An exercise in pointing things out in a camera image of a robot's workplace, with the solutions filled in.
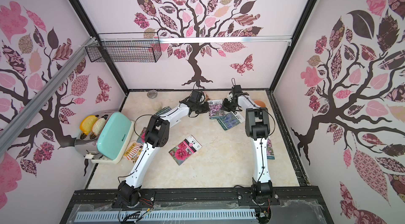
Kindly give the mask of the pink cosmos seed packet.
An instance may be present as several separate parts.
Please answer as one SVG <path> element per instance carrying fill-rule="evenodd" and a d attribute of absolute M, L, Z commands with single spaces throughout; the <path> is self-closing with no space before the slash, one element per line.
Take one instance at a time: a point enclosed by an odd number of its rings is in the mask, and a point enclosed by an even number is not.
<path fill-rule="evenodd" d="M 214 99 L 208 101 L 209 119 L 219 119 L 225 117 L 226 113 L 222 110 L 223 100 Z"/>

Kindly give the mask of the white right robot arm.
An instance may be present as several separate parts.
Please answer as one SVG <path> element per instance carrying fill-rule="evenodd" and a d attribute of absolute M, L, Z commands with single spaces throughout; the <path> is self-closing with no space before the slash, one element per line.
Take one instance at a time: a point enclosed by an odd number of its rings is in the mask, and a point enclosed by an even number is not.
<path fill-rule="evenodd" d="M 271 135 L 268 109 L 257 105 L 240 85 L 233 85 L 228 97 L 223 100 L 223 110 L 233 114 L 245 111 L 245 133 L 251 139 L 255 160 L 252 198 L 255 203 L 262 205 L 273 196 L 267 161 L 267 144 Z"/>

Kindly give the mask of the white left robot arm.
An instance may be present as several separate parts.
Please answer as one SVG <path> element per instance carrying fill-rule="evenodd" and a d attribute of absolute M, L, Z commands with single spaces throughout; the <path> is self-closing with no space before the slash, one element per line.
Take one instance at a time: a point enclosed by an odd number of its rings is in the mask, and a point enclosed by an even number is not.
<path fill-rule="evenodd" d="M 174 109 L 161 115 L 152 115 L 144 135 L 144 144 L 134 167 L 123 177 L 118 186 L 117 198 L 127 206 L 136 206 L 140 199 L 140 188 L 153 158 L 169 140 L 169 131 L 185 116 L 209 112 L 209 104 L 202 91 L 193 90 L 189 96 L 179 102 Z"/>

